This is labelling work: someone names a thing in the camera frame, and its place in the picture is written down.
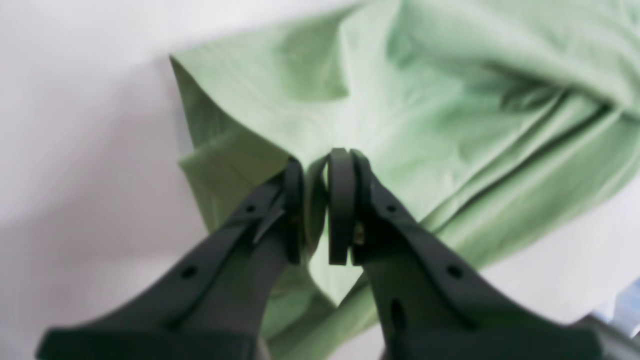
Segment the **screw hole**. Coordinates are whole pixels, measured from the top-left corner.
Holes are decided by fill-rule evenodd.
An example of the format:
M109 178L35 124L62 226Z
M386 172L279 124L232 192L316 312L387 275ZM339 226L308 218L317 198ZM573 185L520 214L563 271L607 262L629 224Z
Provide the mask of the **screw hole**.
M188 268L184 269L182 271L182 278L183 279L190 279L192 277L194 277L196 274L198 273L198 268L195 266L189 266Z
M394 329L399 332L406 329L406 317L404 315L404 309L400 305L398 299L391 301L391 322L394 324Z
M455 277L456 279L462 278L462 269L455 265L449 265L447 267L447 272L449 273L449 275Z

